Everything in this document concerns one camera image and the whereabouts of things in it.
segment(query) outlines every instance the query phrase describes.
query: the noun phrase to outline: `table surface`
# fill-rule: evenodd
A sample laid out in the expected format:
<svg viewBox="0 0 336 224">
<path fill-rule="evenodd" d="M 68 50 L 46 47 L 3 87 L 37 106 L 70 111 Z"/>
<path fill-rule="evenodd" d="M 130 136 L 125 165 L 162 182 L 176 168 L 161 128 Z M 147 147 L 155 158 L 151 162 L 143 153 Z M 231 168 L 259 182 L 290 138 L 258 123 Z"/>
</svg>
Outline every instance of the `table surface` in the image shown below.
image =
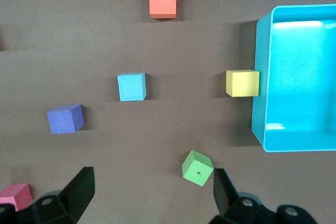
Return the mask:
<svg viewBox="0 0 336 224">
<path fill-rule="evenodd" d="M 334 223 L 335 153 L 264 152 L 252 98 L 226 95 L 223 73 L 254 68 L 256 20 L 275 6 L 335 1 L 177 0 L 167 21 L 149 0 L 0 0 L 0 189 L 30 183 L 37 198 L 94 166 L 79 223 L 208 223 L 213 175 L 204 187 L 182 178 L 195 149 L 269 209 Z M 145 101 L 120 102 L 128 72 L 147 74 Z M 52 135 L 46 112 L 76 103 L 84 128 Z"/>
</svg>

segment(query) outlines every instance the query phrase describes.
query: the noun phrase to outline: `cube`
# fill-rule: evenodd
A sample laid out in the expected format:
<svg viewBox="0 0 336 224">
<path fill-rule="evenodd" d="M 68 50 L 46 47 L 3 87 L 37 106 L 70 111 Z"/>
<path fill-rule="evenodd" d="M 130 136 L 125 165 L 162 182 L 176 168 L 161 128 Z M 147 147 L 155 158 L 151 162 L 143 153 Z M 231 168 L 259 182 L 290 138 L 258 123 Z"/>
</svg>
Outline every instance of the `cube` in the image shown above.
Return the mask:
<svg viewBox="0 0 336 224">
<path fill-rule="evenodd" d="M 120 101 L 143 101 L 147 95 L 145 73 L 123 73 L 118 76 Z"/>
<path fill-rule="evenodd" d="M 32 201 L 29 184 L 10 185 L 0 192 L 0 204 L 12 204 L 16 211 L 27 208 Z"/>
<path fill-rule="evenodd" d="M 84 126 L 80 104 L 59 106 L 47 114 L 52 134 L 74 133 Z"/>
<path fill-rule="evenodd" d="M 183 177 L 195 184 L 204 186 L 214 167 L 209 157 L 191 150 L 182 165 Z"/>
<path fill-rule="evenodd" d="M 259 72 L 253 70 L 226 71 L 226 93 L 231 97 L 257 97 Z"/>
<path fill-rule="evenodd" d="M 149 0 L 152 18 L 176 18 L 176 0 Z"/>
</svg>

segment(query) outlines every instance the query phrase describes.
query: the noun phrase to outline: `plastic bin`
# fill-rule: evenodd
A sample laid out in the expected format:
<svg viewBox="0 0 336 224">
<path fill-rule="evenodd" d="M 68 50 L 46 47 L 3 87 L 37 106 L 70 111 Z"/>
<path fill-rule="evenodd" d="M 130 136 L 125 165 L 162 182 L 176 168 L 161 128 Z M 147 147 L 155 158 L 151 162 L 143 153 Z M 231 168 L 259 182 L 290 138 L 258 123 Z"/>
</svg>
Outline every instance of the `plastic bin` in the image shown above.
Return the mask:
<svg viewBox="0 0 336 224">
<path fill-rule="evenodd" d="M 278 6 L 257 23 L 252 131 L 267 152 L 336 150 L 336 4 Z"/>
</svg>

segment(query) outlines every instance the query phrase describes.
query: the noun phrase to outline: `green cube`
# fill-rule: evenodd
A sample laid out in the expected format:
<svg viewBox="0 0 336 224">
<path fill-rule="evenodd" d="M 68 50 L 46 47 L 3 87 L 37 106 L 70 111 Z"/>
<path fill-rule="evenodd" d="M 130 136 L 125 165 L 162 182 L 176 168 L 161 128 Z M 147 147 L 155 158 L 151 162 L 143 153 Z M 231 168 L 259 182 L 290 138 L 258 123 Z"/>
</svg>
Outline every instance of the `green cube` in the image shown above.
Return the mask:
<svg viewBox="0 0 336 224">
<path fill-rule="evenodd" d="M 211 159 L 195 150 L 191 150 L 182 165 L 183 177 L 200 186 L 204 186 L 214 167 Z"/>
</svg>

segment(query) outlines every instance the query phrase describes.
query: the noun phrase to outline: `yellow cube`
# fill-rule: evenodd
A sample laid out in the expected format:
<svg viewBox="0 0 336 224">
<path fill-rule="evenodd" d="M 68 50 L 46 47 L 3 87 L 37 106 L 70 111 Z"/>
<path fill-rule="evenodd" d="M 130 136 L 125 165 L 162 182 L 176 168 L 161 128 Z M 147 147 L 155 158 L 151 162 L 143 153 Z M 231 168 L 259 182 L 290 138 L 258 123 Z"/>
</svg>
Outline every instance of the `yellow cube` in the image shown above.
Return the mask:
<svg viewBox="0 0 336 224">
<path fill-rule="evenodd" d="M 227 70 L 226 93 L 231 97 L 257 97 L 259 95 L 259 72 Z"/>
</svg>

